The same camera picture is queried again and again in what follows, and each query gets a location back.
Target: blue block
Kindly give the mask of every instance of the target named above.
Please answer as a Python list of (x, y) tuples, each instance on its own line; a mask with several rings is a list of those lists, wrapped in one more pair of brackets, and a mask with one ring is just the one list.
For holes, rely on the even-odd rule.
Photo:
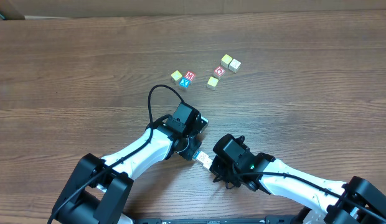
[(191, 84), (190, 80), (188, 80), (187, 78), (182, 78), (181, 81), (179, 82), (179, 88), (187, 90), (190, 84)]

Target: toy block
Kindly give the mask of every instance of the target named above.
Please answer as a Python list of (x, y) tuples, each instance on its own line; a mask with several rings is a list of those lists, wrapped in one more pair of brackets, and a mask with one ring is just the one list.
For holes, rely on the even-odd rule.
[(187, 78), (182, 78), (181, 82), (179, 82), (179, 88), (181, 90), (187, 90), (190, 84), (191, 84), (190, 80), (188, 80)]
[(210, 80), (208, 80), (207, 82), (207, 88), (215, 90), (215, 87), (217, 86), (218, 82), (219, 80), (217, 80), (216, 78), (210, 77)]
[(178, 84), (179, 80), (181, 80), (182, 74), (176, 70), (174, 73), (171, 74), (171, 80), (175, 83)]
[(242, 65), (241, 62), (239, 62), (236, 59), (233, 59), (232, 62), (230, 62), (230, 64), (229, 64), (229, 70), (231, 70), (232, 72), (236, 73), (241, 65)]
[(226, 73), (225, 69), (223, 69), (221, 66), (218, 66), (214, 70), (214, 77), (220, 80), (220, 77), (222, 77), (222, 75), (225, 75), (225, 73)]
[(229, 63), (230, 63), (232, 60), (233, 60), (233, 58), (232, 58), (231, 56), (229, 56), (229, 55), (226, 54), (226, 55), (221, 59), (220, 64), (221, 64), (223, 67), (228, 68)]
[(195, 80), (195, 73), (193, 73), (191, 71), (187, 71), (186, 75), (185, 75), (185, 78), (187, 78), (191, 82), (191, 84), (192, 84), (193, 81)]

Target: wooden table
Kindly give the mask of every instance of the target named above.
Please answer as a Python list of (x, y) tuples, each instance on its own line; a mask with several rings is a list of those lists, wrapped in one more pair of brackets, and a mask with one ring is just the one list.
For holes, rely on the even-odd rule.
[[(242, 62), (216, 91), (224, 54)], [(201, 149), (227, 133), (310, 174), (358, 175), (386, 195), (386, 11), (0, 22), (0, 223), (46, 223), (78, 160), (138, 139), (155, 84), (197, 80), (184, 99), (209, 120)], [(158, 89), (154, 117), (179, 100)], [(133, 218), (296, 214), (286, 198), (226, 190), (175, 155), (139, 177)], [(97, 190), (91, 190), (100, 196)]]

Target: yellow cube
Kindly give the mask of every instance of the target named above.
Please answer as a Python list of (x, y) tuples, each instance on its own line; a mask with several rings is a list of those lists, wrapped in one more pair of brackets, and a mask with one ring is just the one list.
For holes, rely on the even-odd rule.
[(210, 80), (208, 80), (208, 82), (207, 82), (207, 88), (209, 88), (211, 90), (215, 90), (215, 87), (217, 86), (218, 82), (219, 82), (219, 80), (217, 80), (214, 77), (211, 77)]
[(178, 84), (179, 80), (181, 80), (182, 74), (176, 70), (174, 73), (171, 74), (171, 80), (175, 83)]
[(222, 58), (222, 60), (220, 61), (220, 64), (225, 67), (225, 68), (228, 68), (229, 66), (229, 63), (233, 60), (233, 58), (227, 54), (225, 54), (225, 56)]

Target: red block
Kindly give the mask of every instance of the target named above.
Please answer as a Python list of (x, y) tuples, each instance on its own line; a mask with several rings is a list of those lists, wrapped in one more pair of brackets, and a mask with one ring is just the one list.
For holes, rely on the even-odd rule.
[(191, 71), (187, 71), (187, 73), (185, 75), (185, 78), (187, 78), (188, 80), (193, 82), (193, 80), (195, 80), (195, 73), (193, 73)]
[(225, 69), (223, 69), (221, 66), (218, 66), (215, 70), (214, 70), (214, 77), (215, 78), (218, 78), (220, 79), (220, 77), (222, 75), (225, 75)]

